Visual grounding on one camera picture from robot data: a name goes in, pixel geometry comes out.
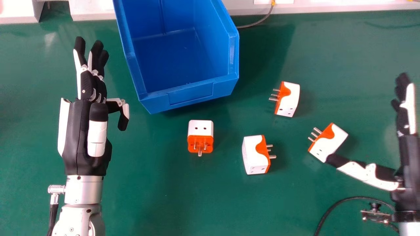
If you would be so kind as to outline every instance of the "blue plastic bin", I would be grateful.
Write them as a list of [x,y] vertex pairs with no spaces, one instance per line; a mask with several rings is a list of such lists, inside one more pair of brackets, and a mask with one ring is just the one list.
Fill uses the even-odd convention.
[[221,0],[114,0],[139,101],[149,113],[230,95],[239,33]]

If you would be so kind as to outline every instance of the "green tabletop surface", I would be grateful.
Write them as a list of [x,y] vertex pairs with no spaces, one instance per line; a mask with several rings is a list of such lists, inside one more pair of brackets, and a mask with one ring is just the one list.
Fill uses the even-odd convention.
[[[68,6],[51,6],[39,24],[0,26],[0,235],[47,232],[47,187],[66,182],[58,115],[60,98],[76,97],[76,36],[88,47],[103,41],[108,96],[126,99],[131,109],[125,132],[117,129],[117,114],[108,124],[107,235],[304,236],[339,199],[391,202],[386,191],[317,161],[307,137],[334,122],[349,133],[339,154],[399,167],[390,101],[401,72],[420,85],[420,11],[271,16],[240,30],[240,79],[231,96],[150,115],[137,99],[116,21],[73,22]],[[293,118],[275,116],[268,101],[281,81],[301,86]],[[191,119],[214,122],[213,153],[187,151]],[[242,139],[258,134],[274,145],[277,159],[267,174],[248,176]],[[364,208],[368,202],[339,206],[321,235],[396,235],[362,222]]]

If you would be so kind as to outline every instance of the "plug prong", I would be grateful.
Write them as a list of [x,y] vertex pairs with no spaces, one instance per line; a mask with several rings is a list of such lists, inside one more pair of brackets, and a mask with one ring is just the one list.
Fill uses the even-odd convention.
[[318,134],[321,134],[321,130],[319,130],[318,128],[314,127],[315,132],[317,132]]

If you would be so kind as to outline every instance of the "gray cable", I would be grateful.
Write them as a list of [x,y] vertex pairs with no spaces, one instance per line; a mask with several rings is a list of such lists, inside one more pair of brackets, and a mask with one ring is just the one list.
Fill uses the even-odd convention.
[[252,23],[252,24],[248,24],[248,25],[242,25],[242,26],[237,26],[236,28],[237,29],[244,29],[244,28],[249,28],[249,27],[252,27],[252,26],[255,26],[255,25],[258,25],[259,23],[261,23],[261,22],[263,22],[263,21],[265,21],[270,15],[271,15],[271,12],[273,11],[273,8],[274,8],[274,5],[271,5],[271,8],[270,8],[270,11],[268,12],[268,14],[267,15],[265,15],[261,20],[259,20],[259,21],[257,21],[257,22],[254,22],[254,23]]

